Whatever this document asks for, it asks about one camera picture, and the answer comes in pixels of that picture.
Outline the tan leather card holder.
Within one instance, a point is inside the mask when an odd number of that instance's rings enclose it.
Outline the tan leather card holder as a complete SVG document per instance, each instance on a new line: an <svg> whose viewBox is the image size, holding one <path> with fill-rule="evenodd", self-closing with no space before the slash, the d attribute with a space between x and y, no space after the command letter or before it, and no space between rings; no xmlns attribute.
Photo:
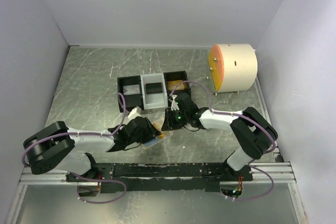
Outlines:
<svg viewBox="0 0 336 224"><path fill-rule="evenodd" d="M153 147L154 145L156 145L157 143L160 143L161 141L163 140L167 140L169 139L171 136L173 135L173 132L172 131L164 131L164 132L161 132L161 134L159 136L157 136L156 138L144 143L144 144L141 144L142 148L144 150L150 148L150 147Z"/></svg>

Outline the orange gold credit card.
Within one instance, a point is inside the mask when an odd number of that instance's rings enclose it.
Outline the orange gold credit card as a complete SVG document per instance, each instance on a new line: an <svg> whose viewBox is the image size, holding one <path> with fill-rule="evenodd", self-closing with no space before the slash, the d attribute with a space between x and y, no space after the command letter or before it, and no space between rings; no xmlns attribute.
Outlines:
<svg viewBox="0 0 336 224"><path fill-rule="evenodd" d="M164 118L157 119L156 121L152 122L152 124L158 131L162 131L162 126L164 124Z"/></svg>

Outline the three-compartment black white tray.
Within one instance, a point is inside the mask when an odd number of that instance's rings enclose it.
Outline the three-compartment black white tray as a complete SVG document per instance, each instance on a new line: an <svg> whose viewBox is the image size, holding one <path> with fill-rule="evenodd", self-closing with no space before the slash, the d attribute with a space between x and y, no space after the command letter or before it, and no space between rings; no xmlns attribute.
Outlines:
<svg viewBox="0 0 336 224"><path fill-rule="evenodd" d="M171 106L171 92L191 95L187 80L185 71L118 77L117 93L123 95L125 109L129 112L136 107L142 110L162 109Z"/></svg>

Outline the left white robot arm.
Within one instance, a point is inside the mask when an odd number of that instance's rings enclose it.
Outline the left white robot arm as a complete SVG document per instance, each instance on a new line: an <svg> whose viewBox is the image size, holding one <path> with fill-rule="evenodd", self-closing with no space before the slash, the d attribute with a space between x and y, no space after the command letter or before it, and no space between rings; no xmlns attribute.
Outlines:
<svg viewBox="0 0 336 224"><path fill-rule="evenodd" d="M125 151L134 143L145 144L160 134L148 118L141 116L94 132L75 130L57 121L24 141L22 162L34 175L63 170L90 182L98 175L94 152Z"/></svg>

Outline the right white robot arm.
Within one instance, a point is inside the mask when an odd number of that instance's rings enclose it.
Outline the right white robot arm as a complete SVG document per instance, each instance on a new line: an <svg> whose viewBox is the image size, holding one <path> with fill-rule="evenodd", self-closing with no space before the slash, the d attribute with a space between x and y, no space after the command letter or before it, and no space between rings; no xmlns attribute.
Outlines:
<svg viewBox="0 0 336 224"><path fill-rule="evenodd" d="M271 152L278 138L272 125L252 107L237 112L216 111L199 108L186 93L175 95L171 107L165 109L161 130L179 130L188 124L200 130L233 132L239 148L224 161L223 167L223 176L230 181L239 177L241 169L251 161Z"/></svg>

